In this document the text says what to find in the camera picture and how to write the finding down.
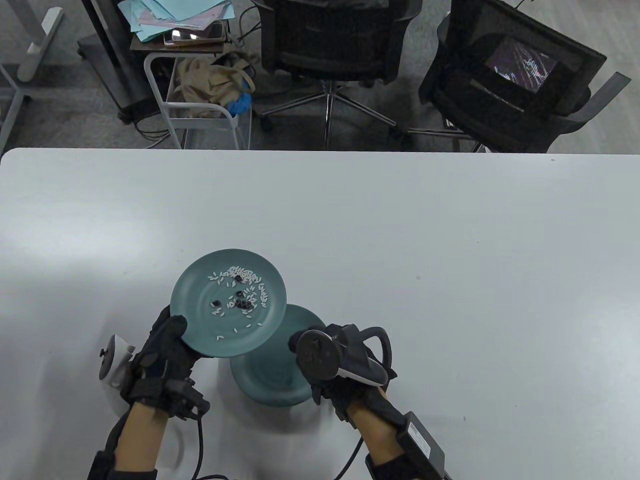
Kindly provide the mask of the person's right hand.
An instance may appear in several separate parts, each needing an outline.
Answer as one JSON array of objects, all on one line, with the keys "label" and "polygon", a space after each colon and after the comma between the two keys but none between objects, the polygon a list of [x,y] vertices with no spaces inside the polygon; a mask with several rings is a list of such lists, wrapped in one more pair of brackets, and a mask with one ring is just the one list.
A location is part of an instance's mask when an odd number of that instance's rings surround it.
[{"label": "person's right hand", "polygon": [[386,390],[398,377],[393,370],[393,349],[385,329],[360,330],[355,324],[313,326],[295,332],[288,341],[316,405],[327,399],[341,421],[355,420],[349,407],[359,403],[396,429],[403,415],[386,399]]}]

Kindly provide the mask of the person's left hand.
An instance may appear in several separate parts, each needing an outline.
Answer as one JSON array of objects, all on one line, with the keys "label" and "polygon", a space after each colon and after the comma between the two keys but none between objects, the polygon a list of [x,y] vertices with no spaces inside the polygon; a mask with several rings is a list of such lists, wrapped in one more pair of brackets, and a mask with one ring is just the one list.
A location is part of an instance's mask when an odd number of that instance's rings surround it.
[{"label": "person's left hand", "polygon": [[183,340],[188,327],[186,318],[160,311],[149,337],[128,366],[120,396],[130,406],[141,403],[167,413],[170,418],[195,419],[193,387],[184,388],[196,362],[202,358]]}]

